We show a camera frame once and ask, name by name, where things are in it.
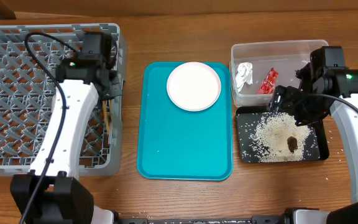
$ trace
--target wooden tabletop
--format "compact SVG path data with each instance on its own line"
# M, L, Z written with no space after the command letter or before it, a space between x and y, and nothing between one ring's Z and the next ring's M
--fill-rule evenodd
M358 68L358 11L40 19L0 21L0 25L99 22L119 24L129 56L121 169L111 177L80 178L96 205L116 210L121 217L161 219L279 215L287 207L335 210L350 204L349 171L331 118L324 121L331 155L323 162L244 164L236 134L234 170L222 182L149 180L138 173L136 158L143 72L148 64L197 61L228 65L234 44L324 39L330 45L341 45L347 66ZM9 193L10 181L10 177L0 177L0 223L17 223L20 217Z

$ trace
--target black tray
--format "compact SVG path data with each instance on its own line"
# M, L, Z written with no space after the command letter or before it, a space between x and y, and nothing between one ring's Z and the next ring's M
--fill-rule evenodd
M245 125L244 120L238 120L237 115L244 114L244 113L264 113L268 112L266 109L266 106L243 106L237 109L236 111L236 123L237 123L237 135L238 135L238 142L239 142L239 149L240 149L240 158L243 162L246 163L258 163L262 162L258 157L256 157L256 152L252 150L252 148L247 144L247 141L249 139L249 135L251 133L255 134L255 129L252 128L248 132L241 132L241 136L239 134L240 127ZM252 119L256 120L260 118L260 116L250 116ZM312 133L305 141L305 149L308 149L308 152L306 150L303 151L303 158L301 161L323 161L326 160L329 157L329 150L328 150L328 144L326 139L326 134L324 131L324 125L323 121L318 121L316 123L313 123L309 125L309 127L312 128L315 132ZM317 147L310 147L313 143L313 139L316 139Z

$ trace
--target dish rack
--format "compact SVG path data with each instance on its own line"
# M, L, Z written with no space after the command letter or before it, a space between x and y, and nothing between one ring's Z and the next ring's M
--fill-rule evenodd
M123 88L126 77L127 44L117 24L57 24L36 26L0 26L0 175L27 173L40 150L52 114L55 85L32 60L24 47L29 32L44 32L80 49L85 32L112 35L117 48L116 65ZM72 51L44 36L30 38L30 47L51 74ZM122 120L121 96L112 100L110 127L95 108L85 132L80 154L80 175L114 175L120 167Z

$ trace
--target clear plastic container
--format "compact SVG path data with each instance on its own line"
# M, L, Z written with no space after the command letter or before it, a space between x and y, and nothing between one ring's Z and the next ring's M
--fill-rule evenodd
M278 72L276 86L298 88L300 80L295 77L295 70L310 62L310 53L322 46L328 43L325 40L289 40L233 45L230 73L234 104L237 107L267 105L272 94L257 94L257 90L271 68ZM245 83L238 92L236 74L242 62L252 63L252 84Z

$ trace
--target lattice crate wall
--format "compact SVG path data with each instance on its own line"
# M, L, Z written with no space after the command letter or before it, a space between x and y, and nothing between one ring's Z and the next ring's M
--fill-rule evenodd
M29 32L46 32L79 49L84 33L102 31L113 36L122 88L126 76L127 45L116 24L72 24L47 26L0 26L0 175L26 173L41 147L51 116L55 86L25 51ZM36 57L54 75L61 59L72 51L42 36L33 36L30 46ZM103 115L92 112L80 156L81 175L113 175L120 166L122 121L121 97L112 100L113 117L108 136Z

